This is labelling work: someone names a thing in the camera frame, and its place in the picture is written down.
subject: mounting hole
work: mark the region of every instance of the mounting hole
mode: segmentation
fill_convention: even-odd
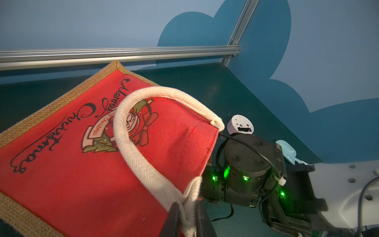
[[[373,200],[373,196],[370,195],[370,194],[366,194],[366,195],[365,195],[365,199],[366,199],[367,201],[372,201],[372,200]]]
[[[356,181],[355,178],[348,178],[348,182],[351,183],[351,184],[352,184],[352,183],[355,183],[355,181]]]

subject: jute bag border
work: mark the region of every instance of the jute bag border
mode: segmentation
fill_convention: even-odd
[[[98,73],[80,83],[74,89],[70,90],[47,106],[43,107],[29,117],[21,120],[9,129],[0,133],[0,149],[56,113],[58,110],[63,108],[71,101],[75,100],[77,97],[82,95],[84,92],[89,90],[91,87],[99,83],[101,80],[116,70],[119,70],[125,75],[134,76],[152,86],[159,86],[158,84],[136,73],[128,71],[122,66],[119,61],[113,61]],[[25,237],[64,236],[62,233],[55,230],[52,226],[44,222],[42,219],[37,217],[35,214],[2,192],[0,192],[0,219],[11,225],[15,230],[20,232]]]

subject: dark green table surface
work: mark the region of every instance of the dark green table surface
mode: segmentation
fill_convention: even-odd
[[[321,162],[221,63],[139,70],[136,73],[161,86],[190,94],[220,116],[225,125],[233,115],[244,115],[252,121],[255,135],[270,142],[285,140],[296,149],[299,159],[307,163]],[[0,132],[57,99],[89,76],[0,85]],[[219,138],[212,157],[215,157],[221,143]],[[210,219],[230,213],[230,206],[225,203],[206,203],[206,207]],[[218,236],[281,236],[262,223],[258,210],[238,205],[234,205],[234,209],[235,214],[230,219],[213,222]],[[13,234],[0,222],[0,236]]]

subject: cream fabric handle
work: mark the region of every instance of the cream fabric handle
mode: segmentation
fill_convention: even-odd
[[[167,178],[157,171],[130,141],[126,128],[126,117],[133,105],[149,97],[165,97],[176,100],[210,121],[211,125],[222,131],[225,126],[220,117],[190,95],[174,88],[152,86],[134,91],[117,107],[114,116],[114,136],[126,163],[135,176],[168,211],[177,202],[180,210],[182,231],[186,237],[196,236],[195,203],[199,196],[201,176],[195,177],[184,193],[181,193]]]

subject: aluminum rail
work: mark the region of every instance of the aluminum rail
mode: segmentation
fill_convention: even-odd
[[[147,61],[175,58],[209,57],[239,54],[238,45],[156,47],[139,49],[75,49],[44,51],[2,51],[0,71],[39,67]]]
[[[257,6],[259,0],[246,0],[246,3],[242,9],[241,15],[238,18],[237,24],[234,27],[233,33],[229,39],[228,45],[238,45],[238,42],[241,39],[241,36],[243,34],[243,31],[245,30],[251,15],[253,14],[255,7]],[[221,59],[221,63],[225,66],[228,65],[230,59],[232,56],[235,56],[233,54],[224,55]]]

